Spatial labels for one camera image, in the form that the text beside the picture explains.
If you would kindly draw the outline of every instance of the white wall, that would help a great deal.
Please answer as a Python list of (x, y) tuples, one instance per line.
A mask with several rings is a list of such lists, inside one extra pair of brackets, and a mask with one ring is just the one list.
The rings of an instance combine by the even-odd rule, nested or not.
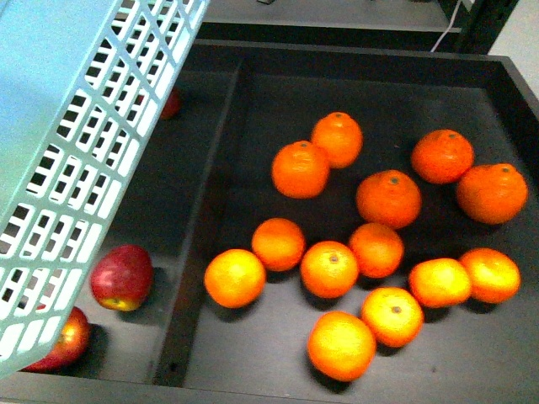
[(539, 98), (539, 1), (518, 2), (489, 54), (509, 56)]

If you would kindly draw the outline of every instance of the tray divider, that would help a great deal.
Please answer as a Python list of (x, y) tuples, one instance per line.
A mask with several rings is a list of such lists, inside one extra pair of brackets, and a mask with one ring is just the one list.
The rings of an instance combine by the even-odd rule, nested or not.
[(179, 254), (182, 275), (175, 285), (177, 297), (168, 318), (168, 330), (155, 352), (155, 385), (181, 386), (189, 364), (189, 352), (205, 300), (204, 272), (215, 255), (219, 224), (226, 208), (238, 139), (243, 134), (250, 101), (251, 74), (247, 65), (237, 63), (228, 89), (200, 187)]

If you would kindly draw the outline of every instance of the black tray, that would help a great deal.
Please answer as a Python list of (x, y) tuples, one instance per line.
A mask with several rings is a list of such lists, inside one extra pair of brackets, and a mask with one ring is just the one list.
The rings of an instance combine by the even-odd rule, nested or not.
[[(152, 298), (119, 316), (82, 294), (78, 304), (100, 330), (84, 360), (62, 375), (18, 373), (0, 381), (0, 394), (53, 402), (98, 395), (113, 402), (536, 402), (539, 103), (509, 59), (198, 41), (178, 85), (187, 88), (182, 114), (154, 131), (103, 248), (148, 245), (161, 269)], [(316, 199), (280, 195), (272, 157), (307, 139), (334, 110), (360, 122), (359, 159), (333, 170)], [(457, 208), (453, 186), (429, 185), (413, 172), (414, 143), (444, 127), (470, 139), (477, 164), (511, 162), (525, 175), (531, 195), (511, 222), (472, 222)], [(416, 179), (424, 207), (399, 231), (406, 257), (382, 284), (405, 285), (421, 260), (486, 246), (519, 264), (519, 294), (495, 307), (427, 311), (416, 340), (380, 348), (350, 384), (314, 370), (305, 343), (322, 313), (357, 313), (375, 284), (360, 281), (342, 299), (320, 301), (294, 269), (271, 274), (247, 309), (226, 311), (206, 297), (205, 266), (225, 249), (249, 248), (269, 217), (296, 221), (309, 244), (346, 242), (362, 223), (357, 184), (388, 168)]]

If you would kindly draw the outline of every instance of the tray compartment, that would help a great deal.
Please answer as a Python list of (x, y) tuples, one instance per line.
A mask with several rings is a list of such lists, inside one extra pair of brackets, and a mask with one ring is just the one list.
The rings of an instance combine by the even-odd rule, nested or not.
[[(429, 322), (414, 343), (397, 352), (382, 349), (361, 380), (342, 385), (312, 369), (305, 356), (306, 338), (324, 311), (356, 313), (374, 284), (360, 282), (342, 299), (327, 302), (313, 299), (302, 288), (297, 269), (271, 274), (261, 299), (247, 309), (223, 310), (206, 298), (189, 356), (166, 344), (168, 354), (162, 358), (169, 367), (162, 364), (164, 371), (155, 383), (350, 403), (360, 397), (377, 401), (380, 385), (394, 392), (388, 393), (390, 400), (402, 399), (410, 385), (414, 391), (404, 394), (409, 400), (462, 391), (462, 384), (465, 397), (479, 401), (499, 401), (499, 395), (511, 400), (527, 396), (535, 384), (529, 369), (537, 362), (529, 351), (536, 341), (536, 326), (530, 319), (538, 314), (534, 302), (539, 254), (531, 242), (537, 240), (536, 194), (532, 192), (526, 208), (505, 226), (480, 225), (459, 211), (453, 186), (423, 182), (408, 161), (422, 135), (448, 127), (471, 140), (477, 164), (511, 162), (534, 191), (536, 178), (516, 143), (522, 138), (507, 130), (500, 118), (504, 111), (496, 109), (496, 99), (504, 89), (493, 93), (489, 80), (499, 74), (498, 62), (464, 61), (460, 74), (466, 79), (459, 81), (449, 74), (459, 64), (452, 59), (397, 57), (391, 63), (397, 68), (392, 69), (384, 55), (347, 54), (330, 59), (321, 52), (317, 65), (306, 69), (307, 61), (314, 60), (313, 53), (288, 50), (279, 53), (278, 61), (272, 49), (246, 53), (241, 57), (250, 71), (244, 78), (252, 92), (237, 154), (229, 157), (234, 168), (230, 188), (220, 193), (219, 205), (226, 204), (226, 209), (215, 229), (219, 236), (206, 263), (228, 248), (249, 248), (256, 226), (272, 216), (296, 221), (309, 245), (322, 239), (346, 242), (362, 223), (354, 205), (361, 179), (397, 168), (416, 179), (424, 207), (418, 220), (399, 232), (407, 248), (406, 259), (383, 284), (405, 285), (408, 271), (421, 260), (457, 258), (468, 248), (490, 246), (507, 252), (520, 265), (523, 286), (511, 302), (489, 313), (482, 313), (486, 309), (473, 303), (428, 311)], [(416, 72), (410, 70), (413, 67), (418, 68)], [(352, 78), (358, 72), (364, 74)], [(475, 74), (466, 76), (467, 72)], [(285, 198), (271, 184), (273, 156), (283, 145), (307, 139), (316, 120), (333, 110), (349, 112), (360, 122), (365, 145), (359, 159), (352, 167), (333, 170), (328, 187), (316, 199)], [(170, 330), (168, 341), (172, 345), (177, 341)]]

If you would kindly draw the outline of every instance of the shelf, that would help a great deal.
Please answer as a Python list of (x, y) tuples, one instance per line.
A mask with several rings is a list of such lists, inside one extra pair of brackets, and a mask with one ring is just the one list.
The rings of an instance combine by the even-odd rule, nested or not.
[(436, 0), (220, 0), (206, 23), (443, 32), (448, 20)]

